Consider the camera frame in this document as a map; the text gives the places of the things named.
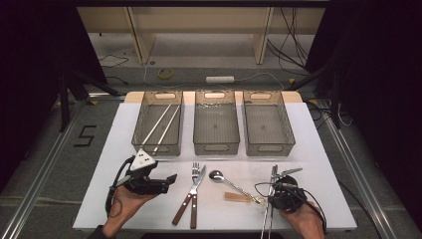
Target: wooden handle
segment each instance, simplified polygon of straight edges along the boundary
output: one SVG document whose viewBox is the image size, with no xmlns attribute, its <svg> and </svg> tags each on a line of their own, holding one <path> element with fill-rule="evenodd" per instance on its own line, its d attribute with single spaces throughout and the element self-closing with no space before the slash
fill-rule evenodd
<svg viewBox="0 0 422 239">
<path fill-rule="evenodd" d="M 174 216 L 173 221 L 171 222 L 173 225 L 177 225 L 177 223 L 179 223 L 180 218 L 182 218 L 183 212 L 186 209 L 187 204 L 189 204 L 191 197 L 192 194 L 188 193 L 179 210 L 177 211 L 176 215 Z"/>
<path fill-rule="evenodd" d="M 196 229 L 196 215 L 198 214 L 198 194 L 192 196 L 192 213 L 190 215 L 190 229 Z"/>
<path fill-rule="evenodd" d="M 233 192 L 225 192 L 224 199 L 227 201 L 237 201 L 237 202 L 252 202 L 252 198 L 249 196 L 233 193 Z"/>
</svg>

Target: power strip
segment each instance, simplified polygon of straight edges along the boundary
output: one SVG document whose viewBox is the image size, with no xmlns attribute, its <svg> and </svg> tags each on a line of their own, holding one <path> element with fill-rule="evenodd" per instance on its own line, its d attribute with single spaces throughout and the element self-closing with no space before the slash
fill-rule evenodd
<svg viewBox="0 0 422 239">
<path fill-rule="evenodd" d="M 234 77 L 207 77 L 206 82 L 208 84 L 222 84 L 222 83 L 234 83 Z"/>
</svg>

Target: wrist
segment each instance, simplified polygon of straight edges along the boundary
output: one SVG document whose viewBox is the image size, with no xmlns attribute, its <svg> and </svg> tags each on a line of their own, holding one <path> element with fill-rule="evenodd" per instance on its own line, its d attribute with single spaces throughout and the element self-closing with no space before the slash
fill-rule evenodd
<svg viewBox="0 0 422 239">
<path fill-rule="evenodd" d="M 323 239 L 325 238 L 319 220 L 302 223 L 299 228 L 300 234 L 305 239 Z"/>
<path fill-rule="evenodd" d="M 103 234 L 106 238 L 114 238 L 126 221 L 122 218 L 109 217 L 102 229 Z"/>
</svg>

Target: tray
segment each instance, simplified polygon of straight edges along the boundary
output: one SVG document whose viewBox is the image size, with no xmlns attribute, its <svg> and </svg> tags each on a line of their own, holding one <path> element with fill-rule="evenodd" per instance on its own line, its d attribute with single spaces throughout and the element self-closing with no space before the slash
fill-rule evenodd
<svg viewBox="0 0 422 239">
<path fill-rule="evenodd" d="M 196 91 L 193 142 L 196 155 L 237 154 L 239 125 L 233 91 Z"/>
<path fill-rule="evenodd" d="M 180 155 L 183 92 L 145 92 L 133 133 L 136 151 L 151 155 Z"/>
<path fill-rule="evenodd" d="M 244 92 L 243 112 L 248 156 L 288 156 L 295 137 L 281 92 Z"/>
</svg>

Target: black cable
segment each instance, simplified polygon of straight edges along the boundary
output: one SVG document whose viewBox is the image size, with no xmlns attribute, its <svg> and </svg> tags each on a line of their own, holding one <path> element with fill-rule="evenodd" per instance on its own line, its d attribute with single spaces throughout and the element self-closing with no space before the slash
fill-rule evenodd
<svg viewBox="0 0 422 239">
<path fill-rule="evenodd" d="M 320 120 L 322 118 L 322 112 L 320 110 L 318 110 L 318 109 L 309 109 L 309 110 L 310 110 L 310 112 L 311 111 L 318 111 L 319 112 L 319 116 L 317 118 L 314 118 L 312 116 L 312 114 L 311 114 L 311 117 L 313 118 L 313 121 L 318 121 L 318 120 Z"/>
<path fill-rule="evenodd" d="M 326 119 L 324 119 L 323 122 L 316 128 L 316 130 L 318 130 L 330 118 L 331 116 L 328 116 Z"/>
<path fill-rule="evenodd" d="M 284 61 L 286 61 L 286 62 L 289 62 L 289 63 L 293 63 L 293 64 L 295 64 L 295 65 L 297 65 L 298 67 L 300 67 L 300 68 L 302 68 L 302 69 L 304 69 L 305 70 L 305 66 L 303 66 L 303 65 L 301 65 L 300 63 L 298 63 L 297 61 L 295 61 L 294 59 L 292 59 L 291 57 L 289 57 L 286 53 L 284 53 L 284 52 L 282 52 L 282 51 L 280 51 L 276 46 L 274 46 L 274 44 L 270 41 L 270 40 L 268 40 L 268 43 L 270 43 L 270 46 L 271 47 L 273 47 L 273 50 L 274 51 L 276 51 L 279 55 L 277 55 L 277 54 L 275 54 L 273 51 L 273 54 L 274 55 L 276 55 L 276 56 L 278 56 L 279 58 L 281 58 L 281 56 L 280 55 L 282 55 L 283 57 L 285 57 L 286 59 L 284 59 L 284 58 L 281 58 L 282 60 L 284 60 Z"/>
<path fill-rule="evenodd" d="M 121 64 L 123 64 L 123 63 L 125 63 L 125 62 L 129 61 L 129 58 L 117 57 L 117 56 L 114 56 L 114 55 L 106 55 L 105 57 L 100 58 L 100 59 L 99 59 L 99 61 L 102 61 L 102 60 L 104 60 L 104 59 L 105 59 L 105 58 L 107 58 L 107 57 L 114 57 L 114 58 L 118 58 L 118 59 L 123 59 L 123 61 L 122 61 L 122 62 L 120 62 L 120 63 L 117 63 L 117 64 L 115 64 L 115 65 L 113 65 L 113 66 L 103 66 L 103 67 L 105 67 L 105 68 L 113 68 L 113 67 L 115 67 L 115 66 L 121 65 Z"/>
<path fill-rule="evenodd" d="M 320 214 L 321 214 L 321 216 L 324 219 L 324 221 L 322 223 L 325 223 L 325 225 L 324 225 L 325 230 L 323 231 L 323 233 L 326 235 L 326 217 L 325 217 L 325 213 L 322 210 L 322 207 L 319 205 L 319 203 L 317 202 L 317 199 L 310 192 L 308 192 L 306 190 L 304 190 L 304 192 L 306 192 L 307 194 L 310 195 L 310 197 L 314 200 L 314 202 L 316 203 L 317 207 L 319 208 Z"/>
<path fill-rule="evenodd" d="M 280 60 L 281 60 L 281 58 L 279 57 L 279 66 L 282 68 L 283 71 L 285 71 L 287 73 L 290 73 L 290 74 L 295 74 L 295 75 L 298 75 L 298 76 L 303 76 L 303 77 L 309 76 L 309 74 L 296 73 L 296 72 L 291 72 L 291 71 L 287 70 L 286 68 L 283 67 L 282 62 Z"/>
<path fill-rule="evenodd" d="M 124 81 L 123 79 L 121 79 L 119 77 L 107 77 L 107 78 L 118 79 L 119 81 L 123 82 L 125 85 L 129 85 L 129 83 L 127 81 Z"/>
<path fill-rule="evenodd" d="M 124 163 L 121 165 L 120 169 L 118 170 L 117 175 L 115 176 L 115 179 L 114 179 L 114 182 L 112 183 L 112 186 L 108 190 L 108 194 L 107 194 L 106 199 L 105 199 L 105 212 L 106 212 L 107 217 L 109 215 L 109 212 L 111 211 L 112 198 L 114 196 L 116 186 L 117 186 L 117 182 L 118 182 L 118 179 L 120 178 L 121 172 L 123 171 L 123 169 L 126 167 L 127 164 L 133 162 L 134 158 L 135 158 L 135 156 L 132 156 L 132 157 L 130 157 L 127 160 L 124 161 Z"/>
<path fill-rule="evenodd" d="M 318 117 L 318 118 L 316 118 L 316 119 L 314 119 L 314 118 L 313 118 L 313 120 L 314 120 L 314 121 L 320 120 L 320 119 L 322 118 L 322 115 L 323 115 L 323 114 L 330 114 L 330 109 L 327 109 L 327 108 L 320 108 L 320 107 L 319 107 L 319 106 L 317 106 L 316 104 L 312 103 L 310 100 L 304 100 L 304 102 L 305 102 L 307 105 L 310 105 L 311 107 L 313 107 L 313 109 L 310 109 L 310 111 L 312 111 L 312 110 L 316 110 L 316 111 L 318 111 L 318 112 L 319 112 L 319 117 Z"/>
<path fill-rule="evenodd" d="M 368 209 L 357 199 L 357 197 L 348 189 L 341 181 L 337 180 L 338 184 L 344 188 L 352 197 L 353 199 L 359 204 L 359 206 L 362 208 L 363 212 L 366 214 L 366 216 L 369 218 L 369 221 L 371 222 L 373 228 L 375 228 L 376 234 L 378 235 L 378 238 L 382 239 L 381 233 L 379 232 L 378 228 L 376 227 L 375 221 L 371 217 Z"/>
<path fill-rule="evenodd" d="M 283 11 L 283 8 L 280 8 L 280 10 L 282 11 L 283 18 L 285 20 L 286 26 L 287 26 L 288 31 L 289 31 L 288 32 L 288 36 L 285 39 L 285 43 L 286 43 L 286 40 L 288 39 L 288 37 L 289 36 L 292 36 L 292 39 L 295 42 L 295 48 L 296 48 L 296 52 L 298 54 L 298 57 L 299 57 L 302 65 L 304 65 L 305 63 L 302 60 L 302 58 L 304 58 L 305 61 L 306 61 L 307 60 L 307 57 L 305 57 L 305 55 L 308 56 L 308 53 L 302 47 L 302 44 L 300 43 L 299 38 L 297 37 L 297 27 L 298 27 L 297 14 L 298 14 L 298 9 L 297 8 L 293 8 L 292 9 L 292 23 L 291 23 L 291 26 L 290 27 L 289 27 L 289 23 L 288 23 L 288 20 L 286 18 L 286 15 L 285 15 L 285 13 Z"/>
</svg>

